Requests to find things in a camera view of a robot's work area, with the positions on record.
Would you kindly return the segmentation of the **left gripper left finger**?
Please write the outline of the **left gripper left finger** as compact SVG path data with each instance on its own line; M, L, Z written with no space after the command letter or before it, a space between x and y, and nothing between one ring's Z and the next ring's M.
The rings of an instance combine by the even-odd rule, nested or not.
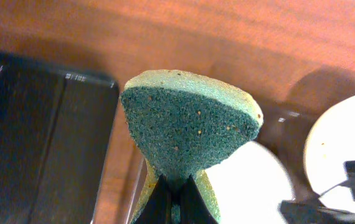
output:
M134 224L172 224L172 193L161 175L140 216Z

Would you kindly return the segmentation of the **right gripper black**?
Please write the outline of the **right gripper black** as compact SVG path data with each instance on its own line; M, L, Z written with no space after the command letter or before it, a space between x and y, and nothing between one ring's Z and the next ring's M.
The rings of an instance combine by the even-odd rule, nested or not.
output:
M283 200L280 213L289 224L355 224L355 213Z

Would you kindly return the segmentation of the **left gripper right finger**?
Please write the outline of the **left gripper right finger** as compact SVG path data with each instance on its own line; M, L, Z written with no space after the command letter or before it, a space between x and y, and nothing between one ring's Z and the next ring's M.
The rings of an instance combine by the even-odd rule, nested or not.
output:
M179 190L181 224L217 224L190 176Z

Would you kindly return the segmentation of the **pale green plate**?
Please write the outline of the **pale green plate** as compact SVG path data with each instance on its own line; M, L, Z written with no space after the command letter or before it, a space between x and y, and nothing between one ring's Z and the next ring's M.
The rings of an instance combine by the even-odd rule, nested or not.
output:
M265 146L251 141L206 170L226 224L285 224L283 200L295 198L288 173Z

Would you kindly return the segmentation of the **green yellow sponge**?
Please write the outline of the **green yellow sponge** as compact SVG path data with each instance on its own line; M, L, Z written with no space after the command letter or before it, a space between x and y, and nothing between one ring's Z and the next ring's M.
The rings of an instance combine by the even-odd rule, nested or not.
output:
M206 170L254 140L263 112L253 97L220 80L182 70L147 70L128 80L121 103L147 175L136 221L164 176L172 190L192 177L211 216L220 208Z

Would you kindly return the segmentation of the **white plate top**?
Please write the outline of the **white plate top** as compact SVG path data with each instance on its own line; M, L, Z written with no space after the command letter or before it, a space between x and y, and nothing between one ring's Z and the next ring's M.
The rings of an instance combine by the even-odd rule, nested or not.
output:
M355 96L324 112L306 139L304 165L311 188L321 195L346 180L345 161L355 161ZM355 213L347 187L338 186L320 197L329 208Z

